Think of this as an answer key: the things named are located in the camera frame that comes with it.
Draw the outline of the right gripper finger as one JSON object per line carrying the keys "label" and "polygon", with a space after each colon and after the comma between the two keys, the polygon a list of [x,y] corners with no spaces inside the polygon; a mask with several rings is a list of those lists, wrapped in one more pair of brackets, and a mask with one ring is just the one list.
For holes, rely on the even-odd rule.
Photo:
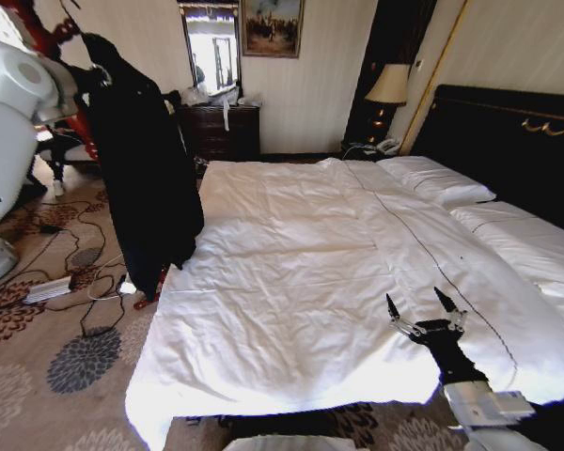
{"label": "right gripper finger", "polygon": [[443,293],[438,287],[434,287],[433,290],[441,305],[448,313],[448,329],[462,333],[467,312],[458,308],[453,300]]}
{"label": "right gripper finger", "polygon": [[387,302],[387,311],[394,327],[405,336],[420,337],[422,335],[420,328],[416,324],[402,318],[399,310],[388,293],[385,294],[385,298]]}

